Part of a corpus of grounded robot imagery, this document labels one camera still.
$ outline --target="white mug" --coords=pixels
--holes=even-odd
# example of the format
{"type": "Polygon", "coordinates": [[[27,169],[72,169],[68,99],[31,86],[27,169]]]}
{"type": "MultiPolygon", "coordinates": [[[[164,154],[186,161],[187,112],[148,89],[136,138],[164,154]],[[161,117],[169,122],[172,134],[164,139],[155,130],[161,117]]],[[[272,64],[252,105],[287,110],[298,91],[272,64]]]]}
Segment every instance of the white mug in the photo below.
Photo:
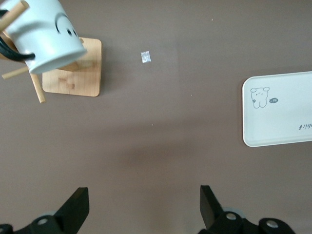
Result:
{"type": "MultiPolygon", "coordinates": [[[[19,1],[6,0],[0,10],[10,11],[19,1]]],[[[66,66],[87,52],[58,0],[26,1],[29,8],[7,27],[6,33],[21,58],[24,56],[30,73],[66,66]]]]}

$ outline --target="cartoon face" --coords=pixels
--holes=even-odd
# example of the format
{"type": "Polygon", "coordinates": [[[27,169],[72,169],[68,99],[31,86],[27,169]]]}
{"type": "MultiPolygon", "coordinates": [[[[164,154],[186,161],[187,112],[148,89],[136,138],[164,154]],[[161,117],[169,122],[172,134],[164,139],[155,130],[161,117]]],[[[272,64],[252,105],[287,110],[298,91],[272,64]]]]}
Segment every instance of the cartoon face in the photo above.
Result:
{"type": "Polygon", "coordinates": [[[64,13],[58,13],[55,17],[55,27],[59,34],[67,34],[71,37],[78,37],[72,23],[64,13]]]}
{"type": "Polygon", "coordinates": [[[253,107],[258,109],[259,107],[264,108],[267,105],[267,97],[268,91],[270,90],[269,87],[265,88],[256,88],[251,89],[250,92],[252,93],[252,100],[253,100],[253,107]]]}

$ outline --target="cartoon bear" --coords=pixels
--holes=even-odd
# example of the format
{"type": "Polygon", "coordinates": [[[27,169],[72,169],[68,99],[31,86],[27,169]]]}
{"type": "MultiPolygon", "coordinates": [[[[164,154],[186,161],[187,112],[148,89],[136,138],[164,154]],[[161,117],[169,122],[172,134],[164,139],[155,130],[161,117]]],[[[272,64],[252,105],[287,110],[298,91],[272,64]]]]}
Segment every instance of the cartoon bear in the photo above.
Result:
{"type": "Polygon", "coordinates": [[[259,107],[261,108],[266,107],[269,90],[270,90],[269,87],[256,88],[256,89],[250,90],[250,92],[252,93],[252,100],[253,100],[254,108],[258,109],[259,107]]]}

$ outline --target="mug handle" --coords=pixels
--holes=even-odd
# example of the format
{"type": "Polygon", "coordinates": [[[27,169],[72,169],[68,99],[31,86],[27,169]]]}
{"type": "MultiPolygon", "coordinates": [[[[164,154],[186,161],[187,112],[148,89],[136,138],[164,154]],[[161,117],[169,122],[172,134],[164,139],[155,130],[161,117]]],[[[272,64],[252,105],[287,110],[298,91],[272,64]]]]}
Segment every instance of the mug handle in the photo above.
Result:
{"type": "MultiPolygon", "coordinates": [[[[2,18],[2,16],[7,12],[8,10],[0,10],[0,18],[2,18]]],[[[4,42],[4,40],[1,37],[0,37],[0,53],[13,61],[25,61],[35,58],[35,54],[24,55],[15,52],[4,42]]]]}

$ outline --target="wooden base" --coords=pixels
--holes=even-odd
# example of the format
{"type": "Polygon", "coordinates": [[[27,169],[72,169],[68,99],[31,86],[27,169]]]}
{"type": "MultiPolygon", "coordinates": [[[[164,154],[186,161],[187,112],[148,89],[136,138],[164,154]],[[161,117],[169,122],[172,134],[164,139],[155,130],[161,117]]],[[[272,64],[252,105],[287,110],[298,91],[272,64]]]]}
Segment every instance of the wooden base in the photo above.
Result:
{"type": "Polygon", "coordinates": [[[42,74],[43,90],[49,93],[96,97],[100,92],[102,42],[81,38],[87,54],[77,60],[76,71],[53,70],[42,74]]]}

